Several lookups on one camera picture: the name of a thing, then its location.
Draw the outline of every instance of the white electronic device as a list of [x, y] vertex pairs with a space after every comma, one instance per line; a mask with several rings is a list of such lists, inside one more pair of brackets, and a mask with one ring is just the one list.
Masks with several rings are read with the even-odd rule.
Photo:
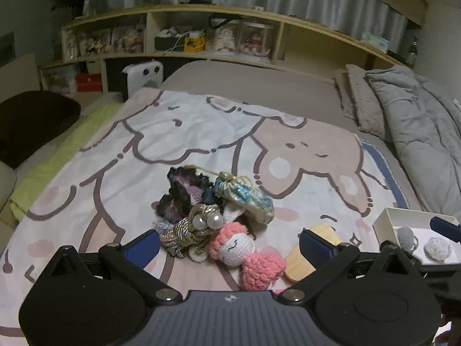
[[142, 87], [157, 89], [163, 83], [163, 65], [159, 61], [135, 63], [125, 67], [128, 98]]

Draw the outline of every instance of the metal screw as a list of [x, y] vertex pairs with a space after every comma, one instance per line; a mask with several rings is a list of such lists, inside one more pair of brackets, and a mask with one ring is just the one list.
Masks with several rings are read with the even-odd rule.
[[299, 302], [300, 300], [303, 300], [306, 295], [298, 289], [287, 289], [282, 292], [282, 296], [290, 302]]
[[178, 292], [171, 288], [160, 289], [155, 293], [155, 296], [157, 297], [157, 299], [160, 299], [165, 302], [170, 302], [172, 300], [175, 300], [178, 295], [179, 295]]

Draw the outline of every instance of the pink crocheted hair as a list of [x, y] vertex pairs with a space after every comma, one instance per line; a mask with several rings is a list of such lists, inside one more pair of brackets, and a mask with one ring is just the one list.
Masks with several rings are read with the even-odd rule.
[[213, 260], [218, 260], [221, 247], [238, 233], [248, 233], [247, 227], [239, 222], [230, 222], [220, 228], [220, 230], [211, 237], [211, 241], [208, 244], [211, 258], [213, 258]]
[[[248, 233], [248, 229], [238, 222], [225, 224], [209, 242], [210, 256], [218, 260], [221, 247], [238, 233]], [[245, 257], [242, 268], [241, 284], [245, 290], [267, 290], [282, 275], [286, 262], [275, 252], [255, 252]]]

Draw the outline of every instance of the gray gripper base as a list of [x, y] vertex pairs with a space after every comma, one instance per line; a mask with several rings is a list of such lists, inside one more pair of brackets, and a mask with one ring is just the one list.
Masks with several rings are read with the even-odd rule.
[[300, 307], [266, 292], [192, 291], [179, 305], [158, 307], [124, 346], [338, 346]]

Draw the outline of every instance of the black cushion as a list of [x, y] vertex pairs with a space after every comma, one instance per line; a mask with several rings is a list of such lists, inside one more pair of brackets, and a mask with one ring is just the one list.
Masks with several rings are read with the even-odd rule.
[[16, 169], [80, 117], [77, 101], [50, 91], [28, 91], [0, 103], [0, 161]]

